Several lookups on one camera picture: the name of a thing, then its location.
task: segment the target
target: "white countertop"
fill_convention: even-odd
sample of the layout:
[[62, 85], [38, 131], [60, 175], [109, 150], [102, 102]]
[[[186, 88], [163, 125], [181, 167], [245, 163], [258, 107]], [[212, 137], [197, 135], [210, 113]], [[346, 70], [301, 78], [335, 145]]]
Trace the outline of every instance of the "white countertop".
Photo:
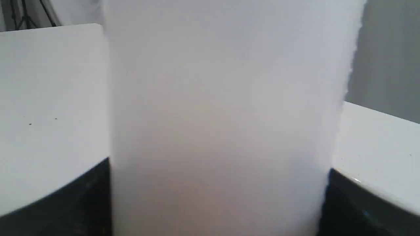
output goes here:
[[109, 155], [98, 24], [0, 33], [0, 216]]
[[420, 215], [420, 124], [345, 102], [335, 169]]

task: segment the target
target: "tripod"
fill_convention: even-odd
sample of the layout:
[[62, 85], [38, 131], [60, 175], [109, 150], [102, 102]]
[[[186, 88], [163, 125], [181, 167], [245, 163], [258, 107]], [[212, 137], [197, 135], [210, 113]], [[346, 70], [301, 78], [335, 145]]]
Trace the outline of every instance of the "tripod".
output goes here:
[[[45, 14], [47, 14], [47, 17], [48, 17], [48, 20], [51, 23], [51, 26], [53, 26], [53, 27], [54, 26], [57, 26], [54, 23], [54, 21], [51, 19], [51, 16], [48, 13], [48, 10], [45, 7], [44, 2], [42, 0], [39, 0], [39, 2], [41, 3], [42, 8], [44, 9]], [[27, 29], [32, 29], [32, 27], [39, 28], [37, 26], [37, 24], [32, 20], [31, 16], [28, 15], [28, 9], [26, 7], [26, 0], [22, 0], [23, 16], [21, 17], [21, 21], [19, 22], [19, 24], [16, 24], [15, 7], [14, 7], [14, 4], [13, 4], [13, 0], [10, 0], [10, 7], [12, 8], [12, 19], [13, 19], [13, 22], [15, 24], [15, 30], [19, 30], [22, 27], [23, 23], [25, 23]]]

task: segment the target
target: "gray wall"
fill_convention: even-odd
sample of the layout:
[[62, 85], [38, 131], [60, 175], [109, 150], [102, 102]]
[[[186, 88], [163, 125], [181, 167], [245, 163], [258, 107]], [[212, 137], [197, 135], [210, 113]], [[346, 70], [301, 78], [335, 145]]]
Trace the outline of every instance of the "gray wall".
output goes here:
[[420, 1], [369, 0], [347, 101], [420, 123]]

